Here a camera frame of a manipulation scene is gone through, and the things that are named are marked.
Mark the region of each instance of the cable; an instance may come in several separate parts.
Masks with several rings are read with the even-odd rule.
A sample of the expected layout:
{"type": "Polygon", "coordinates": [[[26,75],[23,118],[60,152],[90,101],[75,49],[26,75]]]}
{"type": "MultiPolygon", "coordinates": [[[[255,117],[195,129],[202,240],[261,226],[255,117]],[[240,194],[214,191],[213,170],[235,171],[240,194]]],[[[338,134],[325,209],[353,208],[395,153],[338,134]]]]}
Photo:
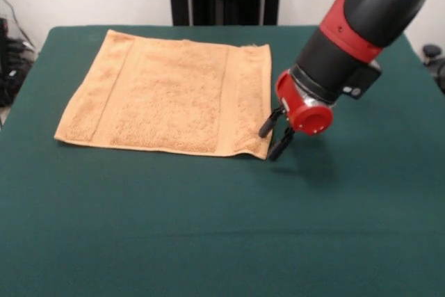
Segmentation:
{"type": "Polygon", "coordinates": [[[22,33],[23,37],[32,46],[32,48],[35,48],[34,44],[31,42],[31,39],[27,36],[27,34],[21,28],[21,26],[19,24],[19,20],[17,20],[17,16],[15,14],[14,6],[11,5],[11,3],[8,0],[3,0],[3,2],[9,7],[9,9],[11,9],[11,13],[13,14],[14,22],[17,25],[17,28],[19,29],[20,33],[22,33]]]}

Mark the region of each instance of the table surface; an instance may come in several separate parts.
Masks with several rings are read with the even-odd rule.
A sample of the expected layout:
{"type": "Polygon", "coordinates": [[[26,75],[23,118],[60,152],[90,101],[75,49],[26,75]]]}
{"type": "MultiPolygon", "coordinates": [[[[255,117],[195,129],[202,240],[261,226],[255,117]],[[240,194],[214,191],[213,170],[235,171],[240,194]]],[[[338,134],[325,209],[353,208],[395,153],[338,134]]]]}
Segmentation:
{"type": "Polygon", "coordinates": [[[405,36],[272,163],[56,142],[109,28],[268,43],[274,79],[314,29],[52,30],[0,135],[0,296],[445,296],[444,96],[405,36]]]}

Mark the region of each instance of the towel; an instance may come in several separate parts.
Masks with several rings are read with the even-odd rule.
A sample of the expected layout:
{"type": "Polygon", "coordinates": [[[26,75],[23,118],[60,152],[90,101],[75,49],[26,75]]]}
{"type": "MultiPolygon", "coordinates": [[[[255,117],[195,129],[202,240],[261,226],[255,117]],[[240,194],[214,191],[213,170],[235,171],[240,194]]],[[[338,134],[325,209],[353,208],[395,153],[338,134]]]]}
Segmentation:
{"type": "Polygon", "coordinates": [[[74,145],[266,159],[268,45],[235,47],[108,31],[54,138],[74,145]]]}

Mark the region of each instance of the black knob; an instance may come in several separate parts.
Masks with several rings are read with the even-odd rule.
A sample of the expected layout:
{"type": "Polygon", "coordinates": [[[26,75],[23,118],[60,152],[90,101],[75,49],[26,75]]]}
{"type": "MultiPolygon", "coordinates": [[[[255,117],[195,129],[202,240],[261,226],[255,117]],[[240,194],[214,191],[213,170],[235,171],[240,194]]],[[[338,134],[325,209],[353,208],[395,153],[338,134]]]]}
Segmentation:
{"type": "Polygon", "coordinates": [[[423,54],[428,58],[436,58],[442,53],[442,49],[437,45],[424,45],[423,54]]]}

